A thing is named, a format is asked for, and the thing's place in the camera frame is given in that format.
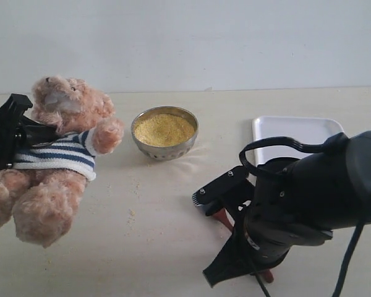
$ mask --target plastic tray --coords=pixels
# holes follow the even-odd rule
[[[340,132],[344,132],[342,125],[333,119],[261,116],[253,120],[253,140],[286,136],[304,144],[322,144],[327,138]],[[308,154],[293,148],[276,146],[258,148],[254,155],[255,164],[260,165],[272,158],[304,158]]]

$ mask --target striped sweater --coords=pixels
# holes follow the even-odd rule
[[[94,130],[70,133],[52,144],[19,150],[13,169],[68,169],[93,181],[95,157],[99,155],[92,144]]]

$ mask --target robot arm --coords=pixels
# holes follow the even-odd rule
[[[311,155],[275,158],[257,167],[247,161],[247,151],[272,145]],[[280,265],[292,246],[319,246],[334,230],[356,226],[333,295],[339,296],[346,261],[363,226],[371,224],[371,131],[352,138],[340,133],[321,145],[263,139],[245,147],[239,158],[241,166],[193,195],[206,216],[224,208],[234,219],[231,237],[203,271],[210,286],[248,274],[258,279],[259,272]],[[255,185],[249,174],[256,177]]]
[[[12,168],[21,147],[44,145],[56,140],[56,128],[32,121],[24,115],[33,104],[25,95],[11,94],[0,107],[0,170]]]

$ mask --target metal bowl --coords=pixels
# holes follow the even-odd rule
[[[135,136],[135,128],[142,121],[149,119],[152,116],[155,116],[157,114],[172,114],[174,116],[180,116],[184,118],[194,128],[195,132],[193,136],[189,140],[182,142],[180,144],[177,144],[177,145],[173,145],[171,147],[154,147],[154,146],[147,145],[139,141]],[[132,132],[132,138],[142,153],[158,161],[169,161],[169,160],[177,159],[185,155],[194,146],[195,140],[198,136],[198,121],[197,121],[197,118],[191,112],[183,108],[175,107],[175,106],[159,106],[159,107],[146,110],[143,113],[140,113],[133,120],[130,129]]]

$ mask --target white table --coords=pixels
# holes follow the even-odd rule
[[[0,106],[6,99],[0,95]],[[21,243],[13,222],[0,229],[0,296],[261,297],[253,277],[208,286],[202,270],[229,233],[202,216],[190,195],[239,164],[257,116],[333,118],[349,136],[371,129],[371,88],[133,93],[112,99],[128,129],[112,155],[97,159],[98,177],[70,233],[44,250]],[[167,163],[144,157],[129,134],[135,116],[159,105],[191,110],[200,123],[194,149]],[[272,296],[331,296],[351,233],[337,231],[321,247],[292,248],[273,270]],[[371,226],[360,239],[342,296],[371,296]]]

